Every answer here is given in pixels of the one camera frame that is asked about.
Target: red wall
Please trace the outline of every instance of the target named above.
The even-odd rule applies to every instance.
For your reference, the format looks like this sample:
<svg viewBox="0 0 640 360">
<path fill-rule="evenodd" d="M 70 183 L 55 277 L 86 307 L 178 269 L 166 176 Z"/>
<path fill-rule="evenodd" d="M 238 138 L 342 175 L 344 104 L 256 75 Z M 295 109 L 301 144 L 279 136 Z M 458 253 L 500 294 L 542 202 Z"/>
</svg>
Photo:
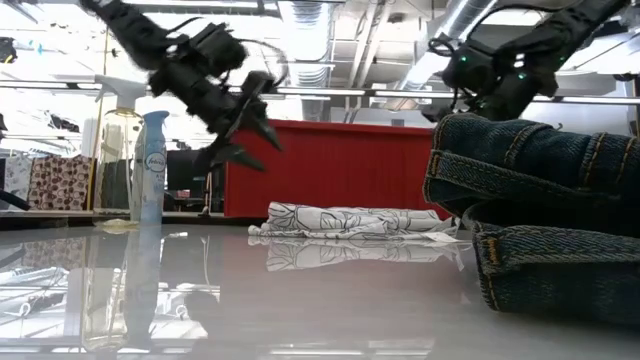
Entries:
<svg viewBox="0 0 640 360">
<path fill-rule="evenodd" d="M 240 131 L 234 141 L 266 166 L 229 164 L 225 216 L 266 217 L 271 201 L 434 209 L 422 196 L 431 129 L 272 120 L 284 152 Z M 446 212 L 437 209 L 440 217 Z"/>
</svg>

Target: denim fabric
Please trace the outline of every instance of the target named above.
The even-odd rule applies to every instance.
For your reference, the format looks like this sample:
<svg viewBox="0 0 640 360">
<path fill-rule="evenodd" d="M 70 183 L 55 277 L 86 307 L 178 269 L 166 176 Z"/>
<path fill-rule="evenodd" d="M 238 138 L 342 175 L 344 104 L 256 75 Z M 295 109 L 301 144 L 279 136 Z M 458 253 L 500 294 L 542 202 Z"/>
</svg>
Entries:
<svg viewBox="0 0 640 360">
<path fill-rule="evenodd" d="M 640 325 L 640 147 L 471 114 L 436 128 L 428 202 L 472 230 L 498 311 Z"/>
</svg>

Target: white patterned cloth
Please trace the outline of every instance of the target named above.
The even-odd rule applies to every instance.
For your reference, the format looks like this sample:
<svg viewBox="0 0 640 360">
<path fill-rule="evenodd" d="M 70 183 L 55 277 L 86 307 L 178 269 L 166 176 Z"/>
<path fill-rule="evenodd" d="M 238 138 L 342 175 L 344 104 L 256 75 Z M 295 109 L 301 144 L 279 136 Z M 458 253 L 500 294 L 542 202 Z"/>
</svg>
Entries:
<svg viewBox="0 0 640 360">
<path fill-rule="evenodd" d="M 24 154 L 8 158 L 4 172 L 4 191 L 26 201 L 29 195 L 32 165 L 33 159 Z M 11 205 L 9 210 L 19 209 Z"/>
<path fill-rule="evenodd" d="M 460 247 L 469 244 L 424 240 L 321 240 L 249 236 L 249 245 L 269 246 L 268 271 L 310 269 L 351 260 L 430 263 L 440 257 L 464 265 Z"/>
<path fill-rule="evenodd" d="M 269 219 L 249 235 L 334 240 L 457 242 L 455 226 L 433 210 L 317 208 L 272 202 Z"/>
</svg>

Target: robotic arm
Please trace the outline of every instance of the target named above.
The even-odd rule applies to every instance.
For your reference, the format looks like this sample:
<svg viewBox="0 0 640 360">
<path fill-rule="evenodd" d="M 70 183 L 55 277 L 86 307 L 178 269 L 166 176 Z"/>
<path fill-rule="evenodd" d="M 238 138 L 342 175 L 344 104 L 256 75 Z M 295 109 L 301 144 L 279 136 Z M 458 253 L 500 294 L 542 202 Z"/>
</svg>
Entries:
<svg viewBox="0 0 640 360">
<path fill-rule="evenodd" d="M 467 95 L 469 111 L 494 121 L 517 119 L 537 94 L 555 94 L 554 73 L 598 27 L 627 5 L 629 0 L 579 1 L 495 50 L 473 40 L 472 31 L 451 52 L 442 80 L 456 93 L 460 90 Z M 442 42 L 432 40 L 430 47 L 438 44 Z"/>
<path fill-rule="evenodd" d="M 277 82 L 267 73 L 252 71 L 242 84 L 242 92 L 230 93 L 228 73 L 242 66 L 247 52 L 242 40 L 232 37 L 224 24 L 209 24 L 193 38 L 169 38 L 169 34 L 195 19 L 167 30 L 121 0 L 80 0 L 80 4 L 107 24 L 137 66 L 151 72 L 149 85 L 154 96 L 169 91 L 187 105 L 190 115 L 207 124 L 207 131 L 217 134 L 216 140 L 200 152 L 197 171 L 206 173 L 215 163 L 225 161 L 264 170 L 260 161 L 231 142 L 238 128 L 255 131 L 281 150 L 276 133 L 267 122 L 267 104 L 259 95 L 279 85 L 286 71 Z M 212 84 L 209 76 L 220 83 Z"/>
</svg>

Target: ceiling duct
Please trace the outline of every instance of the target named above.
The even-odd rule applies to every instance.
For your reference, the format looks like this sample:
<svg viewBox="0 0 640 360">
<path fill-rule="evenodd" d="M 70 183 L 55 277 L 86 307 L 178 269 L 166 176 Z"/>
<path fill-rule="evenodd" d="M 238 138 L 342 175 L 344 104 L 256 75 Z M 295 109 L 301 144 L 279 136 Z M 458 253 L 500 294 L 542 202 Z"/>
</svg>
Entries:
<svg viewBox="0 0 640 360">
<path fill-rule="evenodd" d="M 333 4 L 311 1 L 278 1 L 285 24 L 287 55 L 300 62 L 291 68 L 291 81 L 295 87 L 326 87 L 331 51 L 331 22 Z M 324 101 L 302 100 L 304 120 L 322 120 Z"/>
<path fill-rule="evenodd" d="M 464 40 L 476 22 L 487 14 L 496 2 L 497 0 L 450 0 L 445 14 L 441 19 L 438 19 L 441 20 L 440 26 L 432 37 Z M 425 52 L 416 64 L 409 69 L 405 78 L 398 83 L 396 89 L 403 91 L 418 91 L 422 89 L 433 74 L 446 67 L 448 60 L 433 52 Z M 402 104 L 398 104 L 398 101 L 393 103 L 387 102 L 385 107 L 396 109 L 402 107 Z"/>
</svg>

